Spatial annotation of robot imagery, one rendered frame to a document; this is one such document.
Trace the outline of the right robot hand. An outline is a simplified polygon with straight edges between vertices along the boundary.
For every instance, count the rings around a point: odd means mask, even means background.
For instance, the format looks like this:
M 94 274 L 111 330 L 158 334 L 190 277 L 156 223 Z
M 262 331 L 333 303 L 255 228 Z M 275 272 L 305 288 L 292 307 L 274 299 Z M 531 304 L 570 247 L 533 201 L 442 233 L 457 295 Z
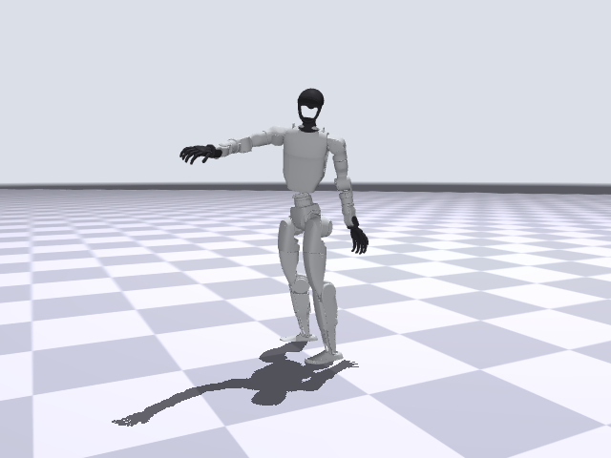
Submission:
M 222 154 L 222 150 L 217 150 L 214 145 L 208 144 L 206 146 L 186 147 L 181 151 L 179 157 L 182 157 L 182 160 L 185 159 L 185 163 L 186 163 L 188 159 L 191 156 L 193 156 L 190 162 L 190 164 L 192 165 L 194 160 L 199 156 L 205 156 L 205 158 L 202 160 L 202 163 L 205 163 L 205 161 L 209 157 L 210 158 L 220 157 L 221 154 Z

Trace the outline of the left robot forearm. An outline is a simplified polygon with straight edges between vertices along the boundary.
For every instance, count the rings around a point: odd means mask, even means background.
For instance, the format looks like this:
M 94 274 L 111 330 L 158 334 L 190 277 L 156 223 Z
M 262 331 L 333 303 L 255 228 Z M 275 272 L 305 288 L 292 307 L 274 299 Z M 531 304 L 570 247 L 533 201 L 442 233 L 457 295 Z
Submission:
M 348 181 L 349 181 L 350 189 L 342 191 L 342 193 L 339 194 L 339 197 L 342 202 L 342 213 L 344 215 L 345 225 L 354 226 L 352 223 L 352 217 L 354 216 L 356 217 L 355 215 L 356 210 L 354 207 L 352 186 L 351 186 L 351 180 L 349 177 L 348 177 Z

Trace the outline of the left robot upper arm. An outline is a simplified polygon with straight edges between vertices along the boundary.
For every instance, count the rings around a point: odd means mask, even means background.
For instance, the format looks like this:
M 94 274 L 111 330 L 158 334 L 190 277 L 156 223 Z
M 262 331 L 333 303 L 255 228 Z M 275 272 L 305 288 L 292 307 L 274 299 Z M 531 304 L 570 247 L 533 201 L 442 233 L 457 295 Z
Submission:
M 347 146 L 343 138 L 337 135 L 327 135 L 327 147 L 334 154 L 333 162 L 337 174 L 334 179 L 335 187 L 339 191 L 348 190 L 348 157 Z

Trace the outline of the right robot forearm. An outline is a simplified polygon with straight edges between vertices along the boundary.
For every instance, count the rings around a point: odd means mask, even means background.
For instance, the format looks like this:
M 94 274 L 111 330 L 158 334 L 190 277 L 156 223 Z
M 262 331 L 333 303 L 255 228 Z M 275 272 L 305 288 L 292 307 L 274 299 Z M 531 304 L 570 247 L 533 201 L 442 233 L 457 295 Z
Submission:
M 231 154 L 236 154 L 241 150 L 241 147 L 242 147 L 241 140 L 245 138 L 249 138 L 249 136 L 242 135 L 242 136 L 228 139 L 227 141 L 224 141 L 222 143 L 211 144 L 211 145 L 214 145 L 217 150 L 222 150 L 222 154 L 220 157 L 228 156 Z M 214 157 L 214 159 L 218 159 L 220 157 Z

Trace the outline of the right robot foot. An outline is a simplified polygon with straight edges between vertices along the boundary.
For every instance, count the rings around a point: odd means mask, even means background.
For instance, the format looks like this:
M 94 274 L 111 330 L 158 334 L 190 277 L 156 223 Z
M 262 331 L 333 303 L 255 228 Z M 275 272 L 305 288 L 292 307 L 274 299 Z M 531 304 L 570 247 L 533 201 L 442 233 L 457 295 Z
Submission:
M 281 337 L 280 340 L 283 342 L 304 342 L 304 341 L 317 341 L 318 340 L 318 338 L 314 334 L 311 334 L 311 335 L 309 334 L 309 338 L 306 338 L 306 336 L 308 337 L 308 335 L 305 335 L 303 337 L 302 333 L 300 332 L 292 336 Z

